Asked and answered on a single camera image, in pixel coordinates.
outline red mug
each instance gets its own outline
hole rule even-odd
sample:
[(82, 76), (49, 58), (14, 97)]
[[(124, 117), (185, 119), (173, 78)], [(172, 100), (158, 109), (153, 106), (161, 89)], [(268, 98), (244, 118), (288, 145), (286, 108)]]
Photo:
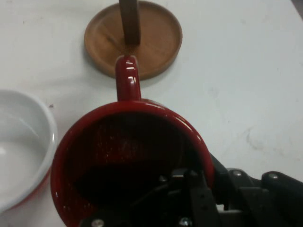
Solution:
[(141, 99), (134, 56), (117, 60), (116, 87), (118, 101), (79, 119), (55, 153), (51, 192), (68, 227), (78, 227), (103, 205), (133, 200), (176, 167), (191, 166), (196, 160), (186, 158), (189, 150), (213, 185), (210, 154), (193, 126), (170, 109)]

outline white table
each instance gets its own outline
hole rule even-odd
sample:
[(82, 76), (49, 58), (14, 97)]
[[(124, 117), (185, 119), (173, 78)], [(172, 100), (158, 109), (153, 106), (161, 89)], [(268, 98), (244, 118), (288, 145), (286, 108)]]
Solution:
[[(0, 0), (0, 88), (53, 104), (60, 139), (85, 113), (116, 100), (115, 81), (88, 62), (83, 47), (88, 22), (115, 2)], [(179, 19), (183, 44), (169, 70), (141, 83), (143, 97), (189, 120), (226, 167), (303, 181), (303, 21), (292, 2), (154, 2)], [(64, 224), (48, 187), (2, 214), (0, 226)]]

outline wooden mug stand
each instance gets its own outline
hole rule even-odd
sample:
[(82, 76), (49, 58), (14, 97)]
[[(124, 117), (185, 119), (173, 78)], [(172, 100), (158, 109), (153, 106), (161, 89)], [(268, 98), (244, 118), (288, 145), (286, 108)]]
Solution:
[(85, 47), (95, 65), (115, 76), (120, 55), (135, 55), (140, 79), (165, 71), (182, 44), (182, 29), (166, 8), (138, 0), (119, 0), (99, 12), (85, 31)]

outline metal screw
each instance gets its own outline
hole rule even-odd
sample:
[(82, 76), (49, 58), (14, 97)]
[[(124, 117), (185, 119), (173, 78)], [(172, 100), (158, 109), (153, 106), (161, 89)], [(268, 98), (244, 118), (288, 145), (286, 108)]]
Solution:
[(180, 227), (190, 227), (192, 226), (192, 222), (191, 222), (191, 219), (190, 218), (181, 218), (180, 221), (179, 221), (179, 226)]
[(242, 173), (241, 173), (239, 170), (234, 170), (234, 171), (233, 171), (233, 174), (234, 174), (235, 176), (241, 176), (241, 175), (242, 175)]
[(91, 227), (103, 227), (104, 226), (104, 221), (102, 219), (95, 219), (91, 223)]
[(159, 177), (159, 181), (161, 182), (161, 183), (165, 183), (165, 182), (167, 182), (167, 178), (165, 177), (165, 176), (160, 176)]
[(278, 179), (278, 175), (277, 174), (269, 174), (269, 177), (273, 178), (273, 179)]

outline mug rim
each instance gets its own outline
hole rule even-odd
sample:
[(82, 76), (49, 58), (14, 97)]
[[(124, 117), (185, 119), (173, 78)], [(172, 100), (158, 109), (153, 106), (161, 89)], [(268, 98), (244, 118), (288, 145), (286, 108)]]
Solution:
[[(65, 224), (70, 224), (71, 220), (66, 218), (63, 206), (60, 206), (61, 200), (57, 198), (57, 192), (60, 190), (62, 185), (61, 182), (63, 179), (58, 176), (62, 175), (63, 163), (66, 161), (67, 154), (69, 152), (68, 148), (76, 140), (76, 138), (81, 135), (84, 128), (93, 125), (105, 117), (129, 112), (146, 113), (160, 117), (182, 130), (188, 139), (193, 143), (195, 150), (198, 152), (200, 160), (206, 169), (205, 176), (208, 180), (208, 185), (212, 187), (214, 183), (214, 167), (210, 153), (199, 133), (187, 120), (174, 111), (164, 106), (157, 105), (152, 101), (118, 101), (109, 103), (92, 110), (76, 121), (62, 138), (55, 153), (53, 166), (51, 169), (51, 194), (58, 214)], [(208, 160), (203, 159), (203, 157), (206, 156), (209, 156)]]
[(37, 109), (40, 108), (40, 110), (43, 112), (43, 115), (47, 119), (47, 125), (49, 130), (49, 143), (43, 161), (41, 162), (38, 170), (24, 185), (24, 189), (18, 194), (18, 196), (13, 197), (8, 201), (5, 201), (3, 205), (0, 206), (0, 213), (3, 213), (25, 202), (27, 199), (36, 194), (43, 185), (45, 185), (58, 143), (58, 130), (54, 116), (49, 110), (49, 108), (39, 98), (26, 92), (20, 92), (11, 89), (0, 89), (0, 96), (2, 94), (18, 95), (19, 97), (25, 97), (26, 99), (34, 102), (37, 105)]

